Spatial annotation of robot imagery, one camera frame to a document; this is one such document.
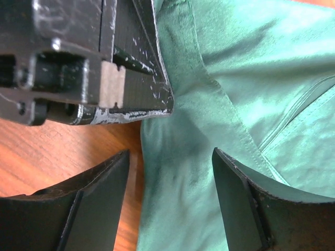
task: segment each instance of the brown wooden surface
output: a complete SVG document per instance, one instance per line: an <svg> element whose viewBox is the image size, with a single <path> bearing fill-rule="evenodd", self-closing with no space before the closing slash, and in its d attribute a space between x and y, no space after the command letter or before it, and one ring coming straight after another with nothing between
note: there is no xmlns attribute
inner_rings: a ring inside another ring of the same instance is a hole
<svg viewBox="0 0 335 251"><path fill-rule="evenodd" d="M304 1L335 6L335 0ZM87 170L119 150L130 149L130 173L114 250L136 250L143 193L139 128L139 122L71 127L50 121L28 128L0 120L0 196L31 194Z"/></svg>

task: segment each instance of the beige tape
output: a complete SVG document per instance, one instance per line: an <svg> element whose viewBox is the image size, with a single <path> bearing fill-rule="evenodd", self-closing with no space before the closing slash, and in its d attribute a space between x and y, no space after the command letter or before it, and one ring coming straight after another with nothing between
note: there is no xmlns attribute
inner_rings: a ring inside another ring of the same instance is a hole
<svg viewBox="0 0 335 251"><path fill-rule="evenodd" d="M124 104L126 68L107 61L101 63L100 101L101 108L122 108Z"/></svg>

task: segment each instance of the teal fabric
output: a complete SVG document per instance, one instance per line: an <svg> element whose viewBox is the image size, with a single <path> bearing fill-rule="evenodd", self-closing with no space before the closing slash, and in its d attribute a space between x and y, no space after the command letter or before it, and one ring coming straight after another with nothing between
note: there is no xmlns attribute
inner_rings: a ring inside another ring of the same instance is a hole
<svg viewBox="0 0 335 251"><path fill-rule="evenodd" d="M215 147L279 182L335 197L335 12L285 0L157 6L175 109L142 123L138 250L228 250Z"/></svg>

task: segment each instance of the wood grain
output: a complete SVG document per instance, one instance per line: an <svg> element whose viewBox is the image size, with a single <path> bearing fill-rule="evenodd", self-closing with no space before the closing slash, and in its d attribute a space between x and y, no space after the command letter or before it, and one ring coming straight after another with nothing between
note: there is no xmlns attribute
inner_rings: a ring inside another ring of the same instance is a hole
<svg viewBox="0 0 335 251"><path fill-rule="evenodd" d="M300 0L335 7L335 0ZM31 194L130 149L131 166L115 243L136 250L143 193L140 123L71 127L46 122L28 128L0 120L0 196Z"/></svg>

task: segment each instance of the folded garment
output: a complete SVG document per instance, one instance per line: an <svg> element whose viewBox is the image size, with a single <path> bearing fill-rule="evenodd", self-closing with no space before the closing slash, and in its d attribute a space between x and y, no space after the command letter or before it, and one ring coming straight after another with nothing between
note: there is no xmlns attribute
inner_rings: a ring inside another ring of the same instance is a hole
<svg viewBox="0 0 335 251"><path fill-rule="evenodd" d="M211 154L335 197L335 12L286 0L157 0L173 86L142 123L138 250L228 250Z"/></svg>

